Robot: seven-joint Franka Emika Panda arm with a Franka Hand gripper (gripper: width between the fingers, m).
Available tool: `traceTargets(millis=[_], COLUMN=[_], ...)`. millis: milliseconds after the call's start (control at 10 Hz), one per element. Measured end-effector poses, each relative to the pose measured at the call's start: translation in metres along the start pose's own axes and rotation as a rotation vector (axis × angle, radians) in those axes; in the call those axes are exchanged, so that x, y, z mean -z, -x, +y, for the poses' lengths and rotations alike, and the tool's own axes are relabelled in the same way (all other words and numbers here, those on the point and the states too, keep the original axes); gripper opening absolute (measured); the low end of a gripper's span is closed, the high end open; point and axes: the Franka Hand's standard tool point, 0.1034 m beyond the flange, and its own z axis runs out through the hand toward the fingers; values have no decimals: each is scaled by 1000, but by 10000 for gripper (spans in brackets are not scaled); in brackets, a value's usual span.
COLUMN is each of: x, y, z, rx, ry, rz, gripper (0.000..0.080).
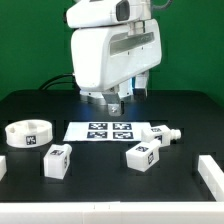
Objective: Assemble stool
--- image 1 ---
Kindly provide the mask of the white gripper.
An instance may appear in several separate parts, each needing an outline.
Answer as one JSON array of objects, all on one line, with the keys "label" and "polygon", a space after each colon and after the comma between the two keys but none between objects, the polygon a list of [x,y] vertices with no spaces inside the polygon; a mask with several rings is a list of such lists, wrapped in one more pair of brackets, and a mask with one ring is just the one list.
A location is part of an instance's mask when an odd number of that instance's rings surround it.
[{"label": "white gripper", "polygon": [[[81,90],[106,91],[135,77],[134,97],[147,97],[149,72],[161,62],[159,26],[145,23],[145,32],[130,35],[130,25],[76,30],[71,38],[76,82]],[[124,103],[116,92],[104,92],[110,116],[121,116]]]}]

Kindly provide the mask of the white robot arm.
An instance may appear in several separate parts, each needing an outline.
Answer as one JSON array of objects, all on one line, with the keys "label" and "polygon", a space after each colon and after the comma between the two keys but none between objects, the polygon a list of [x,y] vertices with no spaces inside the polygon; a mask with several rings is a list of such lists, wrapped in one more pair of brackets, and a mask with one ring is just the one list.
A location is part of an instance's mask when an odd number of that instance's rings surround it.
[{"label": "white robot arm", "polygon": [[147,95],[149,70],[162,57],[152,12],[172,2],[79,0],[67,10],[68,26],[74,30],[74,76],[83,100],[105,105],[110,115],[119,116],[126,100]]}]

